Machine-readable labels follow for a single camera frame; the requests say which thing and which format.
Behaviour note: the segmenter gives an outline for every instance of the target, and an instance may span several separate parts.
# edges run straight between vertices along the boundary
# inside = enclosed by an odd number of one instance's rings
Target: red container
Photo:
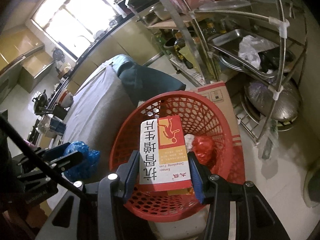
[[[143,121],[180,115],[184,134],[211,136],[216,145],[217,162],[211,172],[228,178],[233,161],[230,127],[220,109],[209,99],[187,91],[156,96],[139,106],[121,126],[110,154],[110,170],[126,163],[133,150],[139,149]],[[149,196],[134,188],[125,204],[136,216],[154,222],[172,222],[197,213],[204,206],[195,195]]]

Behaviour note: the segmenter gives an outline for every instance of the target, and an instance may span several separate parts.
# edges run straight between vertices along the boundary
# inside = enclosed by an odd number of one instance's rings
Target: black cable
[[[57,173],[50,168],[42,159],[36,155],[33,150],[25,143],[18,132],[9,124],[9,122],[0,115],[0,129],[9,136],[9,138],[18,146],[23,154],[29,158],[45,175],[50,177],[52,180],[70,190],[72,193],[77,195],[80,199],[88,200],[84,192],[79,190],[72,183],[64,179],[61,174]]]

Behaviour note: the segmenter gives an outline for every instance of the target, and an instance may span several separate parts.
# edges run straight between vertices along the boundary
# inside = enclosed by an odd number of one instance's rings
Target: window frame
[[[84,24],[82,24],[68,9],[67,9],[67,5],[71,0],[65,0],[63,2],[63,4],[59,7],[59,9],[53,14],[53,16],[49,19],[48,23],[44,26],[41,27],[36,21],[35,21],[35,15],[37,14],[39,8],[42,6],[42,4],[45,2],[46,0],[43,0],[36,8],[36,10],[33,12],[32,16],[30,17],[30,19],[36,23],[38,25],[38,28],[40,28],[43,32],[45,32],[45,34],[47,36],[49,36],[53,41],[55,41],[55,43],[57,43],[61,49],[63,49],[65,52],[67,52],[73,59],[78,60],[79,57],[77,57],[70,49],[68,49],[63,43],[61,43],[60,41],[56,41],[54,38],[52,38],[52,36],[46,32],[47,27],[49,26],[49,23],[52,21],[52,19],[54,18],[55,14],[59,11],[59,10],[66,10],[68,12],[68,14],[71,15],[71,17],[73,17],[77,22],[79,22],[79,24],[81,24],[81,26],[83,26],[91,35],[93,35],[92,31],[90,31]],[[114,8],[113,6],[107,1],[107,0],[102,0],[107,6],[110,6],[113,11],[115,12],[115,15],[120,15]]]

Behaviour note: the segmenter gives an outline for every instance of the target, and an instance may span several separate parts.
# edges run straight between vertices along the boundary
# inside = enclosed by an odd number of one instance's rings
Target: white plastic clip
[[[209,58],[213,58],[213,52],[212,51],[208,51],[207,53],[208,53],[208,57]]]
[[[281,38],[288,38],[287,28],[290,26],[290,22],[287,19],[282,22],[277,18],[269,17],[269,23],[278,27]]]
[[[192,19],[196,20],[196,14],[195,11],[190,11],[189,15],[191,16]]]
[[[276,91],[275,88],[274,88],[272,85],[269,85],[269,86],[268,86],[268,89],[273,93],[273,97],[272,97],[272,98],[273,98],[275,101],[277,101],[277,100],[279,99],[280,93],[281,93],[282,90],[283,90],[283,86],[280,87],[280,91],[279,91],[279,92]]]

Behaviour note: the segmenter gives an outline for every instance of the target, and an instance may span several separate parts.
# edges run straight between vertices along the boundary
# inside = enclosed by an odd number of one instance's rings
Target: dark blue cloth
[[[117,55],[109,60],[116,75],[135,106],[170,91],[185,90],[186,85],[178,79],[153,68],[138,65],[127,55]]]

